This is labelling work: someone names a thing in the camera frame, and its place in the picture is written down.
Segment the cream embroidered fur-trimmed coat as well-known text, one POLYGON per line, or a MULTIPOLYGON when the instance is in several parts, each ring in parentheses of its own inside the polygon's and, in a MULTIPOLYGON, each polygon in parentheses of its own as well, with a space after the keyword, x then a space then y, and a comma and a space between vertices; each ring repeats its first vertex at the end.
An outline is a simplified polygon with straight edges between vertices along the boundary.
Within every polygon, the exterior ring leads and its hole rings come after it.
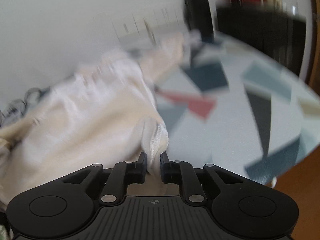
POLYGON ((1 129, 1 208, 18 194, 91 164, 105 168, 147 155, 146 185, 132 194, 163 195, 160 155, 169 144, 154 86, 179 67, 198 33, 175 33, 139 59, 106 51, 56 86, 25 117, 1 129))

